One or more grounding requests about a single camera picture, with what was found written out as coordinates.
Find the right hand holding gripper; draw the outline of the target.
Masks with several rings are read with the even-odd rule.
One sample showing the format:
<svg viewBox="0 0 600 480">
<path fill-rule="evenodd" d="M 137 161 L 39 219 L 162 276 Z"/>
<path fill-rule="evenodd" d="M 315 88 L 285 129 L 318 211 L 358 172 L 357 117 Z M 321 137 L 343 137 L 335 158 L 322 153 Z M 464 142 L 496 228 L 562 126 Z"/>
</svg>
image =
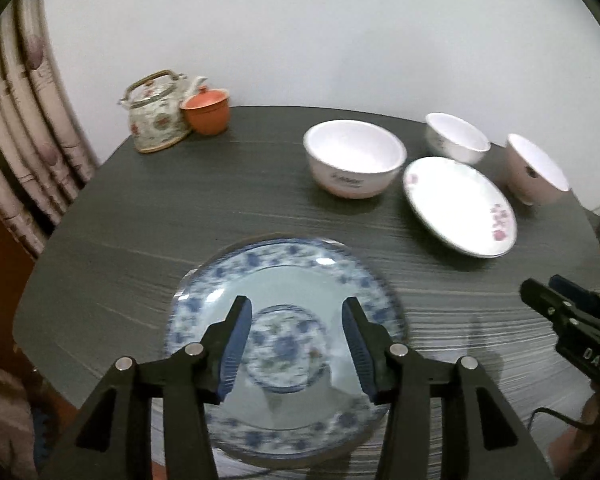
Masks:
<svg viewBox="0 0 600 480">
<path fill-rule="evenodd" d="M 548 447 L 556 479 L 600 479 L 600 391 L 584 404 L 580 422 L 594 428 L 569 427 Z"/>
</svg>

